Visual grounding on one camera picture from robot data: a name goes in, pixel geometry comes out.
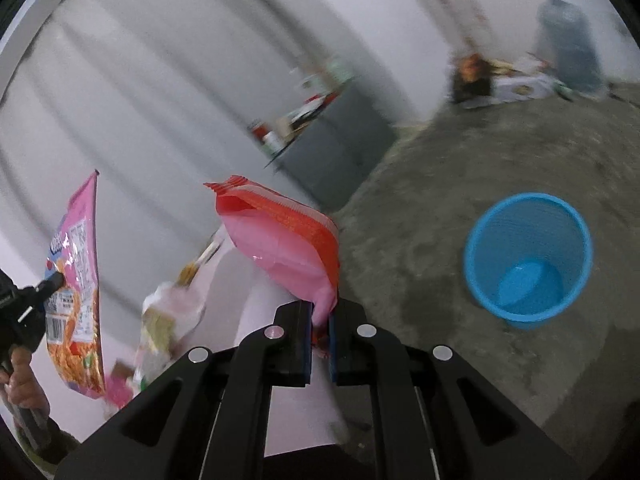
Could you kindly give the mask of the left hand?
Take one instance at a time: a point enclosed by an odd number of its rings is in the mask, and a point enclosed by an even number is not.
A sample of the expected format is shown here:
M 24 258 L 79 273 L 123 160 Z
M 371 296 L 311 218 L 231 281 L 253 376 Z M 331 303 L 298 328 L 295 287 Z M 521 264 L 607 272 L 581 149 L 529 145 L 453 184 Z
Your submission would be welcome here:
M 37 413 L 46 422 L 50 404 L 32 370 L 32 352 L 25 347 L 14 347 L 9 364 L 1 365 L 1 391 L 12 408 Z

